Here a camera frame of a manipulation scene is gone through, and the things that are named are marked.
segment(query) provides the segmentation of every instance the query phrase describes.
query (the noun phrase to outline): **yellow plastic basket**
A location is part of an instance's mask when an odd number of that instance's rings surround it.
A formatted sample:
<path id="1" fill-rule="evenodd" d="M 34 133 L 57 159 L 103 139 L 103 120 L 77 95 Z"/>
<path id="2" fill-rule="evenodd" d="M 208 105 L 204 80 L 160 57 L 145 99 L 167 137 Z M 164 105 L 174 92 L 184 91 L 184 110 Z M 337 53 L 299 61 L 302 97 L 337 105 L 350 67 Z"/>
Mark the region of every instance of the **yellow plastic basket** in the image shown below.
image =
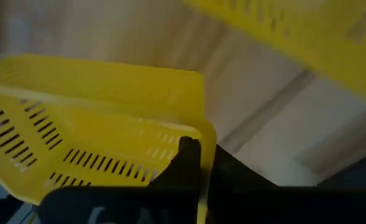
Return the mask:
<path id="1" fill-rule="evenodd" d="M 201 140 L 201 168 L 210 170 L 216 135 L 196 72 L 38 55 L 0 60 L 0 183 L 21 200 L 37 205 L 70 185 L 145 186 L 181 136 Z"/>
<path id="2" fill-rule="evenodd" d="M 366 95 L 366 0 L 187 0 Z"/>

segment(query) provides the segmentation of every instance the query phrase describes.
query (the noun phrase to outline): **plastic basket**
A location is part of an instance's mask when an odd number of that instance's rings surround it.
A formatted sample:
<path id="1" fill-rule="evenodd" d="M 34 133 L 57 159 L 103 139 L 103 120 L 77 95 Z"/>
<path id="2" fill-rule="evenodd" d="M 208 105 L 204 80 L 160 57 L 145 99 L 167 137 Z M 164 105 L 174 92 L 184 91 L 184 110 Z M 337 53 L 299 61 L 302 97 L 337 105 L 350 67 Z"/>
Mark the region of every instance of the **plastic basket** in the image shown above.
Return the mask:
<path id="1" fill-rule="evenodd" d="M 187 0 L 366 95 L 366 0 Z"/>
<path id="2" fill-rule="evenodd" d="M 196 72 L 37 55 L 0 60 L 0 183 L 39 204 L 69 185 L 141 186 L 181 136 L 216 147 Z"/>

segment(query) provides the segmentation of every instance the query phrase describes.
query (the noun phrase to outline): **basket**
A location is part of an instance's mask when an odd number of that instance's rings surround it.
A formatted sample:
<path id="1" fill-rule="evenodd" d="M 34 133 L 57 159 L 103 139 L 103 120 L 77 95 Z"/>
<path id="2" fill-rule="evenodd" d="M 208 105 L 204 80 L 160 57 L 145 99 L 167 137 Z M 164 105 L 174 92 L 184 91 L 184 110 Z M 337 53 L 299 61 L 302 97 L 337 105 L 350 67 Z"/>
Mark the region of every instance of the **basket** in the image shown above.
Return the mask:
<path id="1" fill-rule="evenodd" d="M 366 0 L 187 0 L 366 96 Z"/>
<path id="2" fill-rule="evenodd" d="M 21 55 L 0 60 L 0 183 L 38 205 L 64 186 L 145 186 L 178 151 L 216 147 L 196 72 Z"/>

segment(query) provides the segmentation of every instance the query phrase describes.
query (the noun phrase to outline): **yellow crate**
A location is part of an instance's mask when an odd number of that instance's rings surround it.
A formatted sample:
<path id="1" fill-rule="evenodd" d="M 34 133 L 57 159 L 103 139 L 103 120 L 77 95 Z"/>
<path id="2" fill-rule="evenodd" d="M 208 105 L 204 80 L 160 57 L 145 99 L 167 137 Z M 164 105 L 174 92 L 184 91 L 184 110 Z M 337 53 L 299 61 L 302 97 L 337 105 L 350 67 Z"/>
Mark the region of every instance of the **yellow crate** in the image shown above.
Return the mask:
<path id="1" fill-rule="evenodd" d="M 187 0 L 366 96 L 366 0 Z"/>
<path id="2" fill-rule="evenodd" d="M 201 140 L 201 168 L 210 170 L 216 135 L 196 72 L 38 55 L 0 60 L 0 183 L 21 200 L 37 205 L 69 185 L 145 186 L 181 136 Z"/>

